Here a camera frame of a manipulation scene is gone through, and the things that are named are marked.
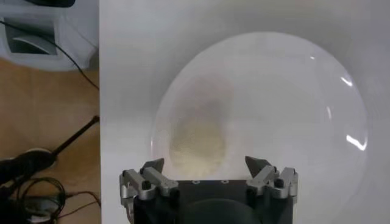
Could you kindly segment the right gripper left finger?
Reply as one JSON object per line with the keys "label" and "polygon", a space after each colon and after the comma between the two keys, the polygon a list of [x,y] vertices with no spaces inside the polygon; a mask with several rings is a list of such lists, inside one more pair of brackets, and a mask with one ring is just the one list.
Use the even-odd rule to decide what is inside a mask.
{"label": "right gripper left finger", "polygon": [[157,196],[177,201],[180,197],[179,182],[162,174],[164,163],[163,158],[147,161],[139,172],[129,169],[119,175],[120,201],[127,213],[133,213],[136,197],[142,201]]}

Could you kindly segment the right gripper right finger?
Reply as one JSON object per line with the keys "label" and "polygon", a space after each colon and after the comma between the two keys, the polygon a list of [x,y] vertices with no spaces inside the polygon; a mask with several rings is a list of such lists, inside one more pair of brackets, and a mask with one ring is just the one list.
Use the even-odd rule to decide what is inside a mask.
{"label": "right gripper right finger", "polygon": [[245,162],[252,176],[246,181],[246,186],[256,196],[264,195],[268,190],[272,198],[297,198],[299,175],[294,168],[285,167],[280,172],[267,160],[251,156],[245,156]]}

